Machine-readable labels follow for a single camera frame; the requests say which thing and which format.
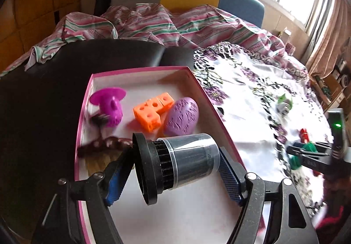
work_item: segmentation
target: metal bolt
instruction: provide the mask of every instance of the metal bolt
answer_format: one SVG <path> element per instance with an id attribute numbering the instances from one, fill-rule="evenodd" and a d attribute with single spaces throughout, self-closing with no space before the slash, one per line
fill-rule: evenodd
<path id="1" fill-rule="evenodd" d="M 94 179 L 99 180 L 99 179 L 102 179 L 104 177 L 104 174 L 101 172 L 97 172 L 97 173 L 93 174 L 93 177 L 94 177 Z"/>
<path id="2" fill-rule="evenodd" d="M 287 186 L 291 186 L 292 185 L 291 179 L 284 179 L 283 183 L 286 184 Z"/>
<path id="3" fill-rule="evenodd" d="M 255 173 L 248 173 L 247 178 L 249 178 L 250 180 L 255 180 L 257 179 L 257 175 Z"/>
<path id="4" fill-rule="evenodd" d="M 60 186 L 64 185 L 66 182 L 67 182 L 67 180 L 64 179 L 64 178 L 61 178 L 61 179 L 58 180 L 58 184 L 59 184 Z"/>

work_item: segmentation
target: purple egg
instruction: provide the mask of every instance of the purple egg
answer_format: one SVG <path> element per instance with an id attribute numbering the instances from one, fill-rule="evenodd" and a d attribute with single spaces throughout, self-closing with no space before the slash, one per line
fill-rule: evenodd
<path id="1" fill-rule="evenodd" d="M 166 136 L 192 134 L 199 119 L 199 107 L 190 97 L 177 100 L 168 111 L 163 133 Z"/>

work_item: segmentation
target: blue gripper pad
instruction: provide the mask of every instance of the blue gripper pad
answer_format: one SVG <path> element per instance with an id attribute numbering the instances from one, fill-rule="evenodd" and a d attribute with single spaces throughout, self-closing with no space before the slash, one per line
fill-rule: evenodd
<path id="1" fill-rule="evenodd" d="M 220 154 L 220 163 L 218 172 L 222 177 L 225 188 L 229 194 L 231 200 L 234 200 L 236 203 L 241 205 L 243 203 L 243 196 L 240 191 L 240 184 L 236 179 L 236 176 L 233 173 L 231 166 L 228 161 L 223 157 L 223 153 L 219 151 Z"/>

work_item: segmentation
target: curtain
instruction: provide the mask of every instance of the curtain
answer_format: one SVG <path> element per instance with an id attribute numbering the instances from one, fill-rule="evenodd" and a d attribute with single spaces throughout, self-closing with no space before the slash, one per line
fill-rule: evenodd
<path id="1" fill-rule="evenodd" d="M 347 38 L 347 3 L 345 0 L 325 0 L 311 42 L 302 59 L 310 76 L 328 76 Z"/>

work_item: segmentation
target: orange toy cube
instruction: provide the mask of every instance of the orange toy cube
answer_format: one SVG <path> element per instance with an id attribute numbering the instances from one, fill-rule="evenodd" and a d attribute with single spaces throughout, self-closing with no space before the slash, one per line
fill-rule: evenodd
<path id="1" fill-rule="evenodd" d="M 163 104 L 162 102 L 157 98 L 154 97 L 152 99 L 149 99 L 146 101 L 146 104 L 153 110 L 155 110 L 158 114 L 160 114 L 160 112 L 163 109 Z"/>
<path id="2" fill-rule="evenodd" d="M 163 105 L 163 108 L 161 108 L 157 112 L 158 114 L 162 114 L 162 113 L 170 110 L 174 104 L 173 98 L 168 93 L 160 94 L 157 98 L 161 101 L 161 103 Z"/>
<path id="3" fill-rule="evenodd" d="M 161 126 L 161 118 L 155 110 L 147 103 L 140 104 L 133 108 L 134 116 L 148 132 L 152 132 Z"/>

